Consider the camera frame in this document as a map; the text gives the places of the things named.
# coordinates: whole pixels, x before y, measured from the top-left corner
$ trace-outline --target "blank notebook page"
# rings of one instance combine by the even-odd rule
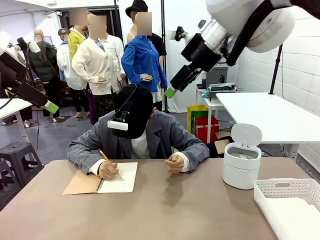
[[[137,168],[137,162],[118,163],[117,169],[122,179],[119,175],[116,175],[111,181],[102,179],[97,189],[98,194],[133,192]]]

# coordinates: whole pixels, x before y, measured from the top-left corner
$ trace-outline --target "open notebook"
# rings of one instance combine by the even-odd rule
[[[138,163],[118,163],[117,169],[122,179],[117,175],[108,181],[90,174],[85,175],[78,170],[63,192],[63,195],[89,194],[89,193],[131,193],[134,190]]]

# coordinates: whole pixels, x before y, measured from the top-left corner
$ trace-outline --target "black t-shirt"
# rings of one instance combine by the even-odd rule
[[[155,49],[158,51],[159,56],[167,55],[165,44],[160,36],[158,36],[155,33],[152,33],[152,36],[147,36],[147,38],[152,42]]]

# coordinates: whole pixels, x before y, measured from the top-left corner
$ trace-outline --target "white cardigan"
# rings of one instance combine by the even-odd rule
[[[59,68],[63,71],[64,78],[68,86],[74,90],[82,90],[79,79],[73,68],[71,67],[71,58],[69,45],[64,44],[56,48],[56,61]]]
[[[120,74],[114,68],[111,52],[107,48],[104,50],[91,38],[87,38],[72,59],[72,68],[82,81],[89,83],[93,95],[111,94],[111,87],[113,92],[119,90]],[[98,83],[99,77],[105,78],[106,83]]]

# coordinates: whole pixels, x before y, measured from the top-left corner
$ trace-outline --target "table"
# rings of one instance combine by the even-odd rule
[[[132,193],[65,195],[77,171],[50,162],[0,212],[3,240],[276,240],[254,200],[222,180],[223,159],[170,175],[162,160],[138,160]],[[263,158],[260,179],[309,178],[289,158]]]
[[[264,92],[218,93],[236,123],[260,128],[263,144],[289,144],[296,160],[299,144],[320,143],[320,117],[277,95]]]
[[[2,107],[8,100],[8,98],[1,98],[0,107]],[[3,109],[0,109],[0,120],[10,117],[12,115],[16,116],[21,136],[23,140],[28,143],[30,143],[30,141],[19,111],[30,106],[32,106],[30,102],[22,100],[20,98],[14,98],[7,106],[5,106]]]
[[[204,94],[206,90],[195,88],[195,104],[198,105],[198,95],[203,99],[204,105],[208,108],[208,131],[207,131],[207,143],[209,144],[211,141],[211,119],[212,119],[212,110],[215,111],[214,117],[218,120],[218,111],[225,110],[224,105],[215,97],[212,99],[213,102],[210,102],[209,98],[204,98],[202,94]]]

